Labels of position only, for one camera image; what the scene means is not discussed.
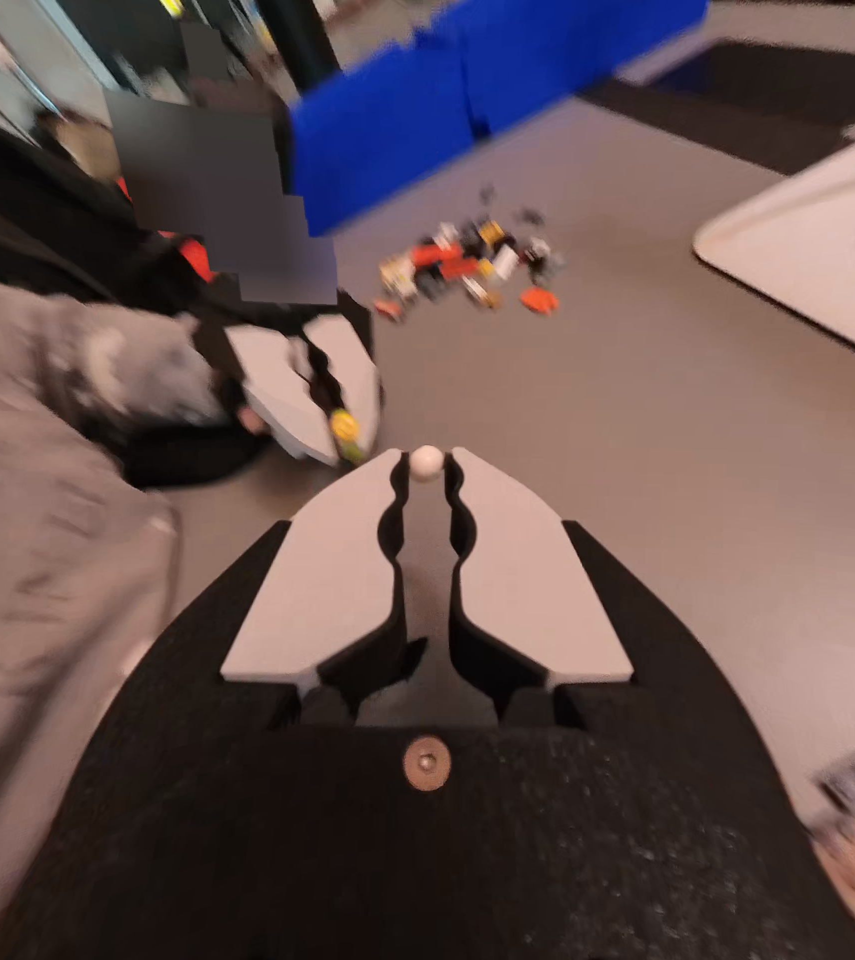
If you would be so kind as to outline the small yellow round lego piece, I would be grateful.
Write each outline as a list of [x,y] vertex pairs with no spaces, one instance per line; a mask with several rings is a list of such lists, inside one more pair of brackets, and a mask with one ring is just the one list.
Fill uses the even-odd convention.
[[328,419],[328,426],[339,457],[352,464],[363,462],[361,429],[354,416],[346,409],[336,409]]

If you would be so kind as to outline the orange traffic cone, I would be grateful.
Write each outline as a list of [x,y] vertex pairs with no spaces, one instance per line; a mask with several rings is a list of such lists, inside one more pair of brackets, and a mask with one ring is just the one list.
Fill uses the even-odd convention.
[[205,283],[212,283],[218,274],[210,268],[208,253],[205,246],[195,237],[171,235],[174,248],[194,273]]

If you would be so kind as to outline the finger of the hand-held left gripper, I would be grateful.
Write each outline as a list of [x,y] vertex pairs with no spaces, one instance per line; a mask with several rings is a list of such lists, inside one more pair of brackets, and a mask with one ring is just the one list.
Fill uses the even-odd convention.
[[249,324],[227,327],[226,336],[242,370],[247,405],[277,444],[294,459],[336,466],[339,455],[328,419],[294,365],[293,339]]
[[339,407],[356,423],[359,449],[374,450],[382,424],[383,383],[358,331],[345,316],[328,314],[310,320],[304,337],[324,355],[325,371],[339,391]]

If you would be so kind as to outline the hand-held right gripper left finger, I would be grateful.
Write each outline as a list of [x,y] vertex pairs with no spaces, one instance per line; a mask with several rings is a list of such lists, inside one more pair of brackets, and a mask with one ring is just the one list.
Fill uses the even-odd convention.
[[290,522],[221,666],[224,680],[375,691],[408,644],[398,556],[410,458],[396,448],[333,482]]

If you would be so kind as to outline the person's left forearm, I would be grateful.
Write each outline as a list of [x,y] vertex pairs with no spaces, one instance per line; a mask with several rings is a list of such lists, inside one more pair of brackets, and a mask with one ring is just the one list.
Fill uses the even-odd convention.
[[217,428],[233,417],[222,377],[195,343],[201,323],[191,314],[51,296],[36,299],[30,320],[38,393],[73,426],[125,435]]

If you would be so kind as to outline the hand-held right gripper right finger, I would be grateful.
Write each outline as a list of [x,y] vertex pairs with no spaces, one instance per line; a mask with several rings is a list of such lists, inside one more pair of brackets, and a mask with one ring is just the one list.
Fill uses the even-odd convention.
[[630,681],[634,667],[561,516],[464,447],[450,451],[447,483],[464,529],[455,551],[467,627],[548,690]]

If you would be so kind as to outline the white wire screen stand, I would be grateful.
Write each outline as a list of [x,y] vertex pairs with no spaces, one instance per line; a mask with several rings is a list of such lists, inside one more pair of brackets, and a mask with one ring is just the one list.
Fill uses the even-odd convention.
[[693,251],[855,347],[855,142],[706,222]]

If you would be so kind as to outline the pile of lego pieces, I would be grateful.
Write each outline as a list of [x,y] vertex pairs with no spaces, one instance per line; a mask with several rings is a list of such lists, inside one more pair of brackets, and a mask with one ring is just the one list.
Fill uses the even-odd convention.
[[399,325],[421,303],[458,293],[474,308],[496,311],[512,291],[527,312],[548,317],[560,306],[554,292],[564,256],[547,238],[547,216],[522,206],[497,217],[492,186],[479,193],[479,212],[462,222],[439,222],[432,234],[378,264],[374,313]]

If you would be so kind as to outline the black water bottle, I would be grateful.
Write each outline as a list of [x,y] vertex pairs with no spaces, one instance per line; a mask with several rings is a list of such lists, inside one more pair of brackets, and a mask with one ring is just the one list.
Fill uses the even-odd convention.
[[298,93],[309,93],[341,72],[314,1],[254,1],[253,5]]

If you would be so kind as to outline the light mottled cloth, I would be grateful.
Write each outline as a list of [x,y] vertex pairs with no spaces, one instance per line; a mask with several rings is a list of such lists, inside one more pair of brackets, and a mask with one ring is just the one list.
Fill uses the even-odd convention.
[[0,803],[63,677],[133,613],[166,611],[176,541],[162,498],[40,396],[31,313],[0,283]]

